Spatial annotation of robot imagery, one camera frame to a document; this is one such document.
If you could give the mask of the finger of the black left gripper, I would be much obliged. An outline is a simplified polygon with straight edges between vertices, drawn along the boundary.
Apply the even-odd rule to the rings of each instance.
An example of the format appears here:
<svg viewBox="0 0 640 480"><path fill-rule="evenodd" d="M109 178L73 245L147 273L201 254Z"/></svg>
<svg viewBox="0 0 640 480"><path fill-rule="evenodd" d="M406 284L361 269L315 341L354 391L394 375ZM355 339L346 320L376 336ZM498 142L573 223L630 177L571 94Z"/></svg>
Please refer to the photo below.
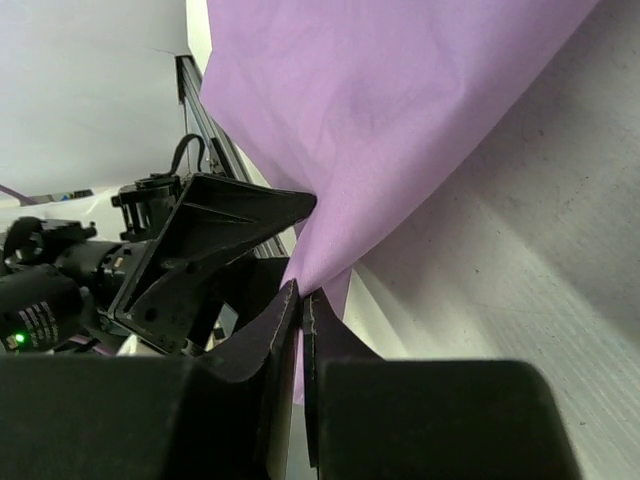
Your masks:
<svg viewBox="0 0 640 480"><path fill-rule="evenodd" d="M196 174L159 236L127 273L108 317L163 354L182 351L225 267L307 219L311 193Z"/></svg>

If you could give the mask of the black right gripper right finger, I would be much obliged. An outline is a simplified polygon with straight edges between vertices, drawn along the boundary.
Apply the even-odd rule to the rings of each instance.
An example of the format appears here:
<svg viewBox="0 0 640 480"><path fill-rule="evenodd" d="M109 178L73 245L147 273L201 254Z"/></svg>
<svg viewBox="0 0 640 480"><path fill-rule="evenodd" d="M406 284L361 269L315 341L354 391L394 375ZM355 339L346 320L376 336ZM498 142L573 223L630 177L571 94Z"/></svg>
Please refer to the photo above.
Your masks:
<svg viewBox="0 0 640 480"><path fill-rule="evenodd" d="M302 310L305 421L321 479L577 479L543 375L518 360L386 360L322 294Z"/></svg>

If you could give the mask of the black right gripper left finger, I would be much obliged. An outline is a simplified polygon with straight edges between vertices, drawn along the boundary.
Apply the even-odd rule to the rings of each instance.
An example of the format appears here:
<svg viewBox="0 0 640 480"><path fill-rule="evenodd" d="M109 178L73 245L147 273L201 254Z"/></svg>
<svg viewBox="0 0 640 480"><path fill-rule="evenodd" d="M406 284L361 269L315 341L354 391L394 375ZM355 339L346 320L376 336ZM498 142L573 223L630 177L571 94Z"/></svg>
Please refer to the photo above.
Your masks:
<svg viewBox="0 0 640 480"><path fill-rule="evenodd" d="M282 479L300 297L199 358L6 357L5 479Z"/></svg>

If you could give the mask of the purple trousers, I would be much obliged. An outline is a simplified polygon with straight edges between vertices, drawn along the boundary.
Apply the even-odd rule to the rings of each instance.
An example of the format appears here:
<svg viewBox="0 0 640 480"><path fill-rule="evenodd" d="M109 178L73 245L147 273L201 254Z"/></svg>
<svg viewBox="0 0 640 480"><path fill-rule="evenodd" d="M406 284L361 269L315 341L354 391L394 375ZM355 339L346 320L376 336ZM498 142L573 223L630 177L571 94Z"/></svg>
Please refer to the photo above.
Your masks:
<svg viewBox="0 0 640 480"><path fill-rule="evenodd" d="M201 101L313 191L288 273L389 356L534 358L566 319L538 244L582 182L564 54L591 1L211 1Z"/></svg>

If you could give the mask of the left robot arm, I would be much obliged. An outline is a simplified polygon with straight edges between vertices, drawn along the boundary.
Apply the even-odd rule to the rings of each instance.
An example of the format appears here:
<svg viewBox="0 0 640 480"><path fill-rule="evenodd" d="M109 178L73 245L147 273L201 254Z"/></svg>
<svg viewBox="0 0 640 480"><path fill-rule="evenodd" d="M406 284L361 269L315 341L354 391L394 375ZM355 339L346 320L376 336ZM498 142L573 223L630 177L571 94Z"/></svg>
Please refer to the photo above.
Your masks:
<svg viewBox="0 0 640 480"><path fill-rule="evenodd" d="M101 241L78 221L22 217L1 250L1 349L46 352L87 333L137 336L164 355L198 356L255 318L278 290L282 257L257 249L307 219L316 199L211 174L116 196L128 230Z"/></svg>

